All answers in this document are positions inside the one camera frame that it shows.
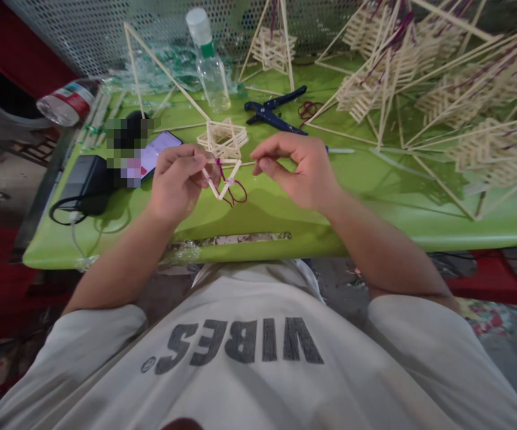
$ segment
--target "metal mesh panel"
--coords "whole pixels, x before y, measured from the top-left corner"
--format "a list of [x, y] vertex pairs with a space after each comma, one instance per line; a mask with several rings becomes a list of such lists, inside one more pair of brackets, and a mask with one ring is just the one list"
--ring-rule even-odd
[[[196, 6], [206, 9], [219, 52], [238, 60], [246, 54], [265, 0], [5, 0], [5, 3], [71, 69], [90, 76], [120, 67], [127, 58], [123, 21], [131, 23], [147, 43], [188, 44], [190, 35], [185, 15]], [[479, 0], [474, 1], [470, 11], [478, 3]], [[298, 55], [318, 53], [326, 48], [358, 5], [359, 0], [287, 0], [289, 33], [298, 37]], [[269, 11], [265, 24], [270, 22]], [[499, 30], [511, 28], [516, 22], [517, 1], [513, 6], [507, 0], [489, 0], [480, 24], [489, 30]]]

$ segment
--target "pliers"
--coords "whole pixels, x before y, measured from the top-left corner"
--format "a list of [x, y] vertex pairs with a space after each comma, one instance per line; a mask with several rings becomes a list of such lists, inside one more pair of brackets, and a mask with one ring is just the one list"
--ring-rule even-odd
[[248, 119], [246, 123], [248, 125], [252, 125], [258, 121], [264, 121], [267, 124], [270, 124], [273, 127], [278, 128], [279, 130], [290, 131], [291, 133], [302, 134], [304, 136], [307, 136], [308, 133], [300, 130], [299, 128], [291, 126], [286, 121], [282, 121], [282, 119], [276, 116], [276, 114], [273, 112], [273, 110], [279, 107], [280, 105], [291, 102], [295, 98], [303, 95], [305, 92], [306, 85], [303, 85], [296, 91], [290, 94], [286, 94], [285, 96], [276, 97], [275, 99], [265, 102], [263, 105], [257, 102], [246, 102], [244, 104], [244, 110], [254, 110], [256, 112], [256, 115]]

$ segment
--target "white bottle cap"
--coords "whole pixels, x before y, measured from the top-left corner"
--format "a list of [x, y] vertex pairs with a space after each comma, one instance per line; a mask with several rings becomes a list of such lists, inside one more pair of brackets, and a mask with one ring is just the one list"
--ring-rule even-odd
[[209, 17], [202, 8], [194, 8], [186, 14], [186, 24], [191, 33], [192, 40], [198, 46], [212, 42]]

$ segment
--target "person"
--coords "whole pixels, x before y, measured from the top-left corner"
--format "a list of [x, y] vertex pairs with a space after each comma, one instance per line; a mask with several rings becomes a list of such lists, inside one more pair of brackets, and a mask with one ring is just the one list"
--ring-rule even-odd
[[208, 187], [202, 169], [218, 179], [202, 148], [167, 149], [148, 206], [0, 401], [0, 429], [517, 430], [517, 394], [427, 255], [342, 189], [323, 142], [277, 133], [251, 157], [344, 242], [368, 283], [366, 330], [326, 307], [303, 262], [278, 261], [206, 265], [137, 337], [133, 301]]

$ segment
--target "green bottle label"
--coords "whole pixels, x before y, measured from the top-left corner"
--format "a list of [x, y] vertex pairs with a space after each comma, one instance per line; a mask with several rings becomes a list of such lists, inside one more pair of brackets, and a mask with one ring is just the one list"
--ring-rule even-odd
[[212, 42], [206, 45], [202, 45], [200, 50], [203, 53], [203, 58], [210, 58], [215, 55], [215, 48], [212, 46]]

